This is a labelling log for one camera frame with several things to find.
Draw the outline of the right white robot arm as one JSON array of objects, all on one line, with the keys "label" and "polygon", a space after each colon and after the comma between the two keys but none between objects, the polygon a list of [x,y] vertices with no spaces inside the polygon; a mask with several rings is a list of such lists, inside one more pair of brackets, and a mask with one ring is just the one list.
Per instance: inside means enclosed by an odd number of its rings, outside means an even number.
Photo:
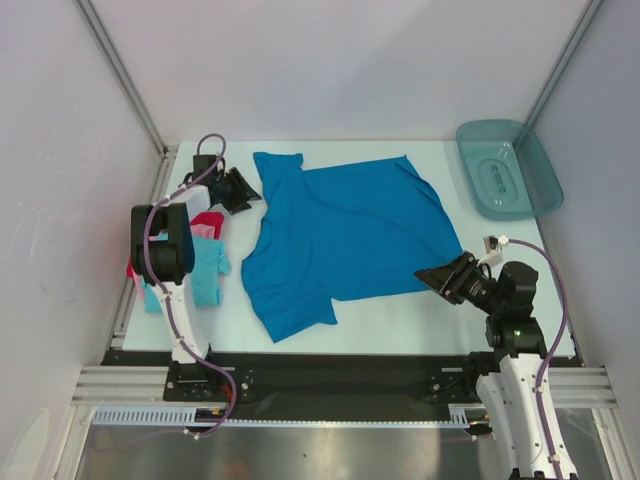
[{"label": "right white robot arm", "polygon": [[510,479],[576,479],[550,391],[552,358],[533,316],[538,273],[510,261],[498,277],[469,252],[451,263],[419,270],[416,278],[453,305],[486,315],[487,352],[472,352],[461,376],[463,393],[481,401]]}]

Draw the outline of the blue t shirt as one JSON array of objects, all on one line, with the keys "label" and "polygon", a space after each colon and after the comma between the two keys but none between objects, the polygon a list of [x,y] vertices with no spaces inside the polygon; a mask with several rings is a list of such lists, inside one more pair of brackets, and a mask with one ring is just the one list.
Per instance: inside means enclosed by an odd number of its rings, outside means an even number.
[{"label": "blue t shirt", "polygon": [[335,300],[422,291],[416,271],[463,252],[437,192],[405,156],[311,170],[300,153],[253,159],[267,210],[241,277],[273,342],[336,324]]}]

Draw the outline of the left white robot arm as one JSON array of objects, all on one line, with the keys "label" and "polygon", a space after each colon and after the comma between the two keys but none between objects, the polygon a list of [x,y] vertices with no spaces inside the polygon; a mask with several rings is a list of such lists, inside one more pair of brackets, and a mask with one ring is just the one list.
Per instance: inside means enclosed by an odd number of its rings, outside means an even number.
[{"label": "left white robot arm", "polygon": [[242,212],[260,198],[236,168],[226,168],[222,153],[197,153],[192,171],[176,191],[131,208],[133,277],[155,296],[173,337],[169,381],[202,400],[219,392],[224,375],[213,366],[194,299],[195,220],[218,205],[229,214]]}]

